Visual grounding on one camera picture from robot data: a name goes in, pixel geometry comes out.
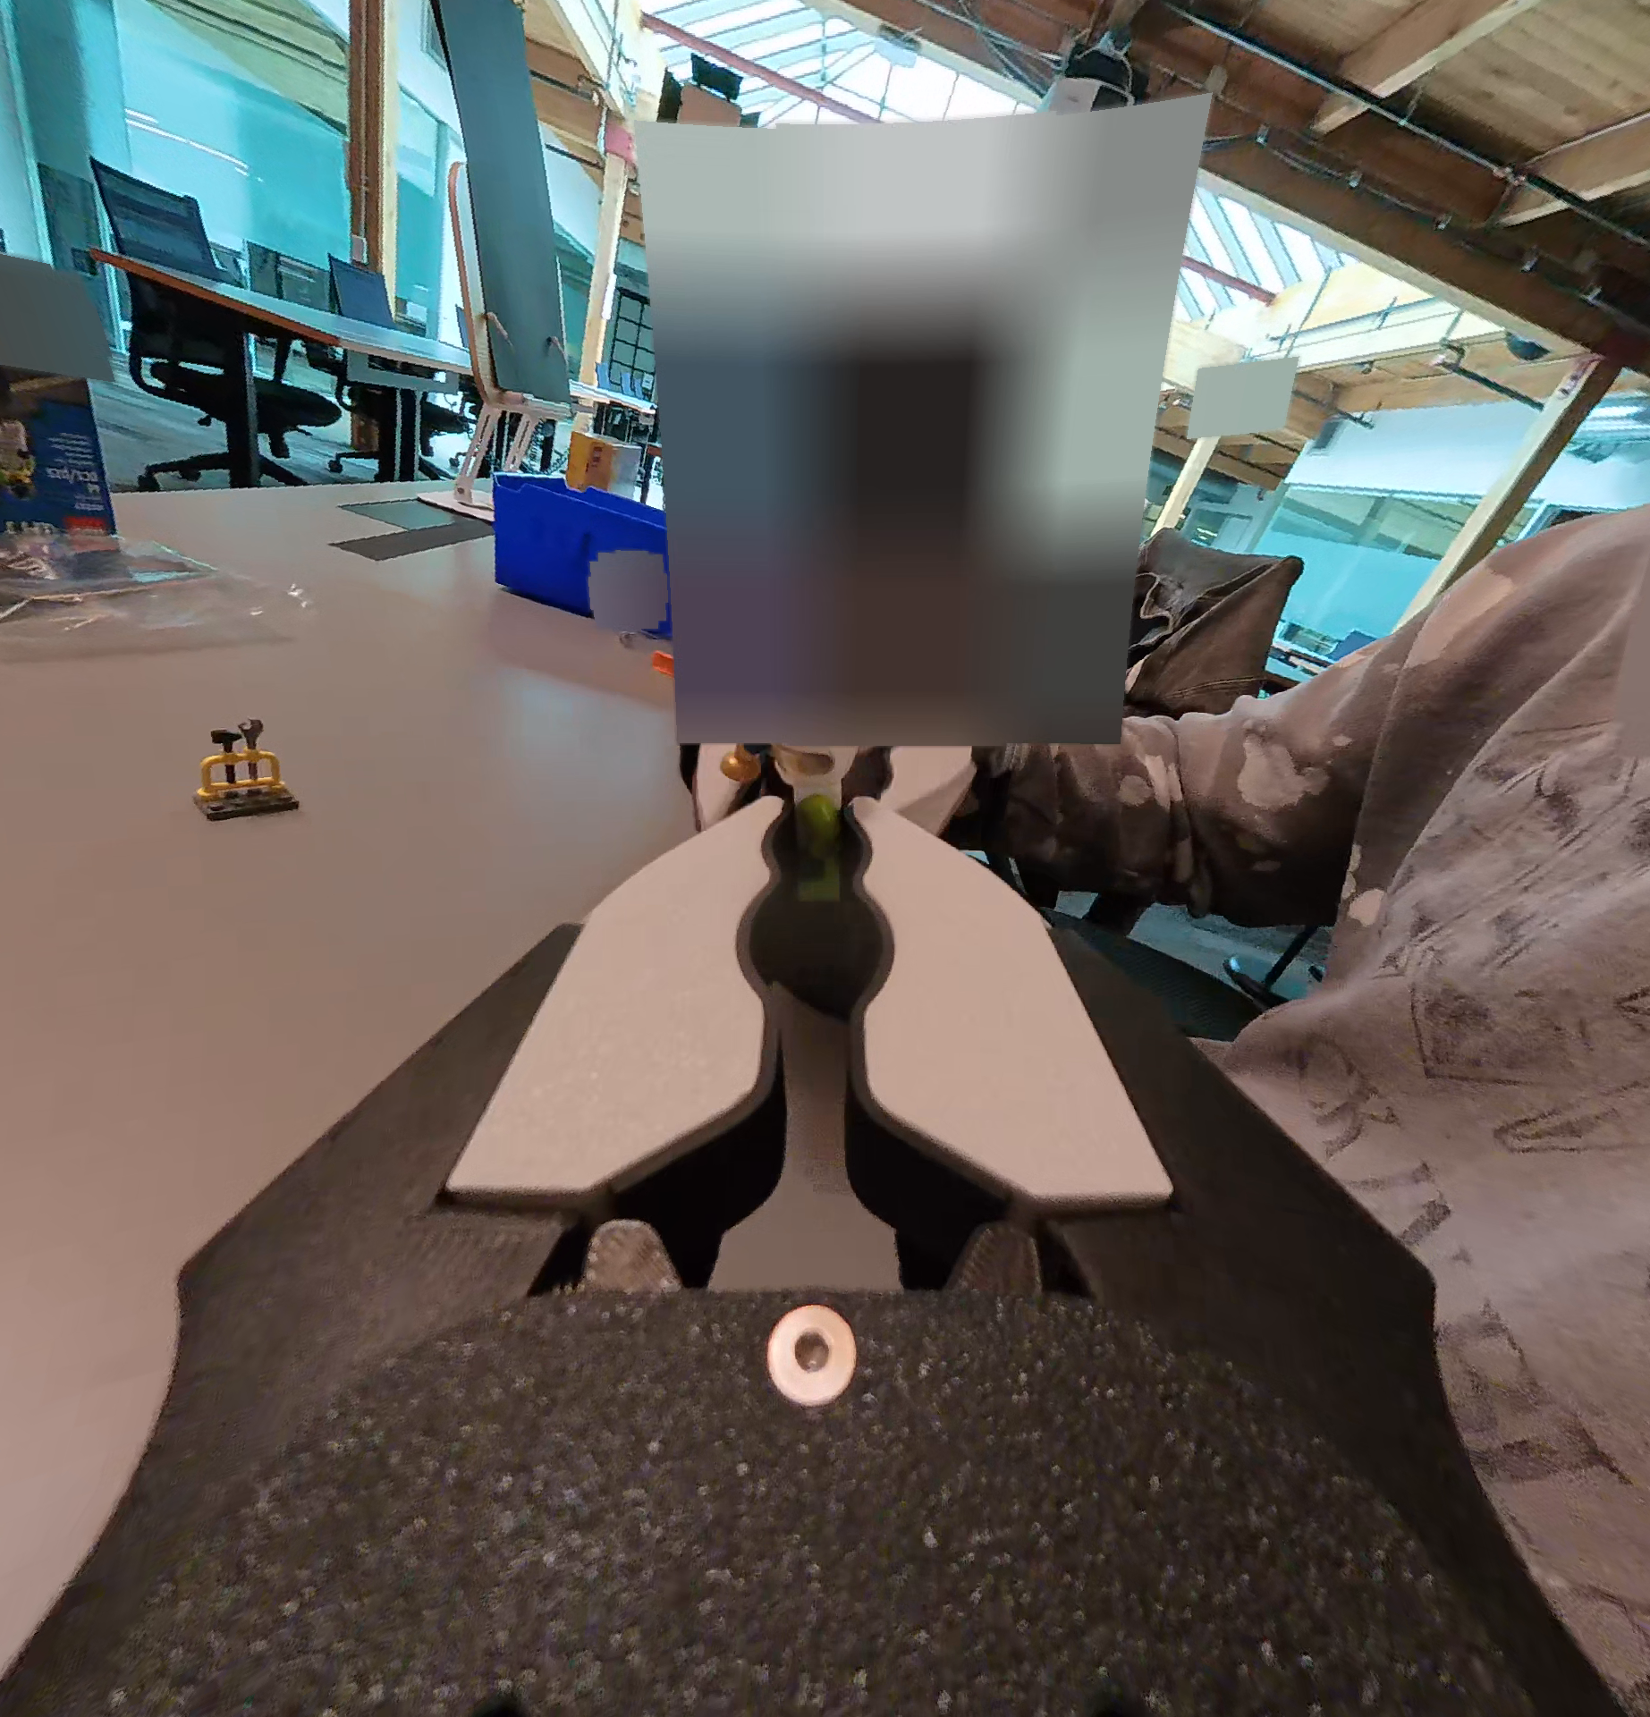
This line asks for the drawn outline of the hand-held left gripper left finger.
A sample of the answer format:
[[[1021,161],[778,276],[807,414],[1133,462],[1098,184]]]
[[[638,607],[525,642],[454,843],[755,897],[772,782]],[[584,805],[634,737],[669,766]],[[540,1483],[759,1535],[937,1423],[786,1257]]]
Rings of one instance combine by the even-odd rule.
[[[450,1169],[460,1203],[586,1209],[738,1125],[774,1082],[751,918],[780,801],[663,852],[584,920]]]

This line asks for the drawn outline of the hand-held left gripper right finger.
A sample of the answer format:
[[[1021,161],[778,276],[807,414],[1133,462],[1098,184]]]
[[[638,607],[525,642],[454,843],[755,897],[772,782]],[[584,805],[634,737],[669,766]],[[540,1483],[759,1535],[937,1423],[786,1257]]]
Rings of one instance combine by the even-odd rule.
[[[876,801],[849,818],[882,954],[857,1002],[857,1096],[1021,1213],[1159,1209],[1173,1182],[1050,939],[989,868]]]

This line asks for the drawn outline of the small yellow lego piece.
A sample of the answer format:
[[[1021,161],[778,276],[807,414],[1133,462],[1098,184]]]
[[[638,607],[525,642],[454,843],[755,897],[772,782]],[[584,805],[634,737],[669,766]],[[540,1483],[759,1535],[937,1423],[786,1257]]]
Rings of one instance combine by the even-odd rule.
[[[247,718],[236,728],[213,730],[211,739],[217,751],[199,764],[199,787],[194,799],[199,793],[213,799],[241,789],[291,791],[278,757],[261,745],[263,730],[261,718]]]

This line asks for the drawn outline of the person's right forearm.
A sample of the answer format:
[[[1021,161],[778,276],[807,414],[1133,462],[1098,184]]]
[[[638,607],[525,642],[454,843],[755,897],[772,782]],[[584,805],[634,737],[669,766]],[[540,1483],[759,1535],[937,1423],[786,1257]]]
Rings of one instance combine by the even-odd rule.
[[[964,818],[1060,887],[1249,927],[1389,879],[1543,667],[1525,624],[1410,622],[1274,697],[1133,716],[1108,745],[972,753]]]

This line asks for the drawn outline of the blue lego set box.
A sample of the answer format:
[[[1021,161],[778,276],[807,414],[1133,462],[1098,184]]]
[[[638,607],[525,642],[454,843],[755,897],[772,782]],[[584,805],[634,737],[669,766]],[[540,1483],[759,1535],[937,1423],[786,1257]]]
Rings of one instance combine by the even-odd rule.
[[[0,364],[0,534],[115,529],[88,381]]]

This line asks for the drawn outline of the blue plastic bin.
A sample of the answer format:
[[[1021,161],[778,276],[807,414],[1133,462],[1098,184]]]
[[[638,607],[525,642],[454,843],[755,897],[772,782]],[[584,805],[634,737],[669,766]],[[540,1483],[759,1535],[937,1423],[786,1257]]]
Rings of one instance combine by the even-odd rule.
[[[671,642],[663,511],[560,477],[493,481],[494,582],[602,628]]]

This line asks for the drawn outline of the white display stand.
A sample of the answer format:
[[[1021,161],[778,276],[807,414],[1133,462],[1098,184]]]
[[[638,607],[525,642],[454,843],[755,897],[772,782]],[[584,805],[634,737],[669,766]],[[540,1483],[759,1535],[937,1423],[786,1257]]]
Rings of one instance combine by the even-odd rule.
[[[554,437],[556,425],[571,417],[571,400],[548,402],[494,389],[479,404],[468,452],[448,488],[429,488],[418,500],[464,519],[493,523],[494,481],[521,473],[535,444],[546,435]]]

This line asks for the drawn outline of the clear plastic bag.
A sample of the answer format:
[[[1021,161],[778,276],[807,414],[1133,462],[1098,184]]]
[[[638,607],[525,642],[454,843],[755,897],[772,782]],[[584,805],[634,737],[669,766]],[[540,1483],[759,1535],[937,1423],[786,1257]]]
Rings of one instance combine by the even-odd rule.
[[[151,655],[289,640],[314,601],[176,550],[103,534],[0,534],[0,657]]]

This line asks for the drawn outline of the tall black panel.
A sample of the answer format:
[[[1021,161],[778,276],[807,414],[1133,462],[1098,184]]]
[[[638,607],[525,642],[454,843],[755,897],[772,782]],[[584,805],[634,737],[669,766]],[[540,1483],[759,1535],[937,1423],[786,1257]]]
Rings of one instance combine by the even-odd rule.
[[[466,151],[493,368],[502,389],[575,410],[556,226],[514,2],[435,2]]]

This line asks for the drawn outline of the long wooden office desk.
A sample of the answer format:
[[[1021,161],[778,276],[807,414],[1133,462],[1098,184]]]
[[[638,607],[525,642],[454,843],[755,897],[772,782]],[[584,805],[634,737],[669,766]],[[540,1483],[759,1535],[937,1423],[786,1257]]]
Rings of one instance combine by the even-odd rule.
[[[443,479],[443,471],[422,456],[420,394],[443,391],[441,375],[471,375],[468,350],[447,339],[412,335],[399,327],[343,318],[297,302],[282,301],[232,283],[213,281],[186,270],[165,268],[92,247],[94,264],[117,268],[126,279],[186,297],[209,306],[236,325],[228,343],[228,475],[232,486],[257,486],[268,463],[257,446],[253,335],[287,335],[295,341],[333,347],[356,354],[349,379],[391,396],[379,421],[379,471],[383,483],[412,483],[416,477]]]

